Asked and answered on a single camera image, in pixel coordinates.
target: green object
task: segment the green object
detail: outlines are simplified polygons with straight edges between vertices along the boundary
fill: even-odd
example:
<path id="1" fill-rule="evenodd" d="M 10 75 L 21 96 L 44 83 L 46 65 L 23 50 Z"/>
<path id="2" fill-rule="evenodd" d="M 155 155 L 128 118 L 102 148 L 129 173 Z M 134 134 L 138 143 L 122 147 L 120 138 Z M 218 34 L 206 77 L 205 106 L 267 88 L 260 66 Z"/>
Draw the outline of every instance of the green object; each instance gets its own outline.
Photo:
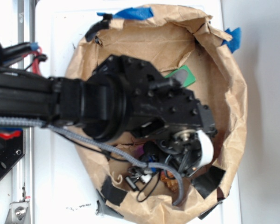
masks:
<path id="1" fill-rule="evenodd" d="M 171 77 L 173 76 L 176 72 L 178 72 L 179 70 L 185 70 L 188 73 L 188 76 L 186 78 L 186 80 L 183 83 L 183 87 L 188 87 L 189 85 L 193 84 L 196 81 L 195 76 L 193 75 L 193 73 L 191 72 L 191 70 L 187 67 L 187 65 L 183 65 L 182 67 L 180 67 L 177 70 L 174 70 L 173 72 L 171 72 L 170 74 L 166 75 L 165 78 Z"/>

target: gray cable sleeve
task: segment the gray cable sleeve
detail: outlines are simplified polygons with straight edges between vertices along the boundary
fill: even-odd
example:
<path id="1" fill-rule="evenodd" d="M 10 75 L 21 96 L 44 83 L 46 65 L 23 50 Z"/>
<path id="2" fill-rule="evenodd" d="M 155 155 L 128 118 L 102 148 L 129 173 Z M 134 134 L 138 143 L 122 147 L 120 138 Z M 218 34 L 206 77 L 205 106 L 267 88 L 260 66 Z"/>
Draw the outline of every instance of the gray cable sleeve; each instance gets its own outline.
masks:
<path id="1" fill-rule="evenodd" d="M 45 121 L 38 120 L 38 119 L 0 117 L 0 126 L 43 127 L 45 125 L 46 125 Z M 174 168 L 172 168 L 166 164 L 157 163 L 157 162 L 149 162 L 149 163 L 141 162 L 141 161 L 135 159 L 134 157 L 132 157 L 131 155 L 121 151 L 118 148 L 107 145 L 105 143 L 97 142 L 90 138 L 86 138 L 82 135 L 69 131 L 65 128 L 56 127 L 53 125 L 48 125 L 47 128 L 51 129 L 53 132 L 57 132 L 59 134 L 66 135 L 67 137 L 69 137 L 71 139 L 75 139 L 75 140 L 82 141 L 82 142 L 85 142 L 88 144 L 92 144 L 92 145 L 97 146 L 108 152 L 121 155 L 122 157 L 124 157 L 126 160 L 128 160 L 130 163 L 132 163 L 133 165 L 135 165 L 137 167 L 159 168 L 159 169 L 164 169 L 164 170 L 171 172 L 178 182 L 178 189 L 179 189 L 178 198 L 172 203 L 172 205 L 176 206 L 182 201 L 183 192 L 184 192 L 182 177 Z"/>

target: black mounting plate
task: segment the black mounting plate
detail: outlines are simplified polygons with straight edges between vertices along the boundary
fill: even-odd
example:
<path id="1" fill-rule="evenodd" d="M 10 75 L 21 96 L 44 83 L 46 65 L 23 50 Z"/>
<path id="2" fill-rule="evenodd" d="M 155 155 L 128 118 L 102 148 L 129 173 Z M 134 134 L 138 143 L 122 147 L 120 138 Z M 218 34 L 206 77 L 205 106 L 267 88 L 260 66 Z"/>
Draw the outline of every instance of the black mounting plate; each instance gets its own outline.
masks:
<path id="1" fill-rule="evenodd" d="M 0 180 L 24 156 L 23 131 L 19 137 L 9 140 L 0 138 Z"/>

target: white plastic part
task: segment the white plastic part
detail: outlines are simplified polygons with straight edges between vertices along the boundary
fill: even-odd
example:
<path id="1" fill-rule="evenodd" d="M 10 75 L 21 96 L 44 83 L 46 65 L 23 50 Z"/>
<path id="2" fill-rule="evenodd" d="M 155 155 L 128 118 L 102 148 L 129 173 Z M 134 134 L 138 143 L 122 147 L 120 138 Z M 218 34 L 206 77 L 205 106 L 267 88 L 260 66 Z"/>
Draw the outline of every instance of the white plastic part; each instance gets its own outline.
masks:
<path id="1" fill-rule="evenodd" d="M 146 174 L 146 175 L 142 175 L 140 177 L 140 179 L 144 182 L 144 183 L 148 183 L 150 181 L 150 179 L 152 178 L 151 174 Z"/>
<path id="2" fill-rule="evenodd" d="M 210 164 L 210 162 L 213 160 L 214 147 L 210 138 L 206 135 L 206 133 L 204 133 L 203 130 L 197 131 L 197 134 L 200 140 L 201 151 L 202 151 L 201 160 L 199 165 L 197 166 L 197 169 L 199 169 L 207 164 Z"/>

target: blue painter's tape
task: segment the blue painter's tape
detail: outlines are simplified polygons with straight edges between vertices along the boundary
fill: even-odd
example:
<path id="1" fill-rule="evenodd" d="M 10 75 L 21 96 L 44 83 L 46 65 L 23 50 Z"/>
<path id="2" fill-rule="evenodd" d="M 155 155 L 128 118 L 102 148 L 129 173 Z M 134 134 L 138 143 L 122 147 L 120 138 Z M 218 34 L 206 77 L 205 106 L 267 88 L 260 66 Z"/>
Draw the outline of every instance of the blue painter's tape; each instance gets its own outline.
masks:
<path id="1" fill-rule="evenodd" d="M 224 40 L 223 44 L 227 44 L 229 47 L 230 51 L 233 53 L 237 49 L 240 48 L 241 46 L 241 37 L 242 37 L 242 31 L 241 28 L 236 28 L 235 30 L 231 31 L 229 28 L 225 30 L 226 33 L 230 34 L 232 36 L 231 41 L 226 41 Z"/>
<path id="2" fill-rule="evenodd" d="M 99 16 L 103 16 L 105 13 L 97 13 Z M 113 15 L 114 19 L 126 19 L 126 20 L 147 20 L 154 16 L 151 7 L 140 8 L 126 8 Z"/>

